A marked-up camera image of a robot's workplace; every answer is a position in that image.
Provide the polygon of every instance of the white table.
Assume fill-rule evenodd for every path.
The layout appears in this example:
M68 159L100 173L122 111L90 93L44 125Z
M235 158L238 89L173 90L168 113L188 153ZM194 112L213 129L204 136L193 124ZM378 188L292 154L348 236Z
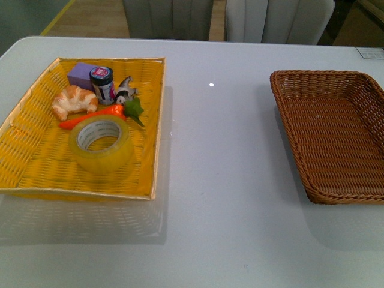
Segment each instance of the white table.
M383 287L384 206L307 200L269 85L357 70L353 47L31 37L0 58L0 122L58 56L167 59L153 202L0 198L0 287Z

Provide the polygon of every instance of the wicker basket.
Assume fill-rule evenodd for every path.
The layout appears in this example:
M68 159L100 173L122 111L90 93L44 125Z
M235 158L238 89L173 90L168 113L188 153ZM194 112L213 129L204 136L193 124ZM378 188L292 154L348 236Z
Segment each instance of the wicker basket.
M275 71L271 88L314 203L384 203L384 92L352 71Z
M115 86L132 76L144 109L144 128L127 119L134 157L102 176L75 162L68 146L70 132L58 127L51 112L53 97L69 85L67 73L78 62L112 68ZM56 59L0 128L0 193L53 200L153 199L164 75L164 58Z

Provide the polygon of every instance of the chair back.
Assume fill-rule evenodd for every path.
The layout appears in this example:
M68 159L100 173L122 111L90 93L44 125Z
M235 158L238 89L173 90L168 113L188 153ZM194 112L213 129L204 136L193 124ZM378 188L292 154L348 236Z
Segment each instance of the chair back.
M235 7L235 2L245 3L245 9L239 9L242 7L241 4ZM253 11L246 11L249 2L257 5L257 11L255 7L252 7ZM227 0L227 40L316 45L332 16L334 7L334 0ZM256 14L261 14L263 11L264 18L256 18ZM255 27L257 35L253 37L248 35L254 33Z
M122 0L130 38L209 40L214 0Z

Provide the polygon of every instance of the packing tape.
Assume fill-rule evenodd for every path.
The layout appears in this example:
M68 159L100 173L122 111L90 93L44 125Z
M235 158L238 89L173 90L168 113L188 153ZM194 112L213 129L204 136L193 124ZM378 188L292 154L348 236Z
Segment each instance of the packing tape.
M101 150L88 149L103 137L113 137L116 141ZM69 146L80 166L94 174L119 169L133 154L127 123L113 115L93 116L77 124L71 131Z

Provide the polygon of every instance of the purple block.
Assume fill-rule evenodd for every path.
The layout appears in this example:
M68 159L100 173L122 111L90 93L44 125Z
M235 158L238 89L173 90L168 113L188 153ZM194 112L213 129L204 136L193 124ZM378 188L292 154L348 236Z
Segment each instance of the purple block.
M67 74L70 85L76 85L80 88L95 91L92 82L89 79L89 72L97 67L83 62L78 62L75 67Z

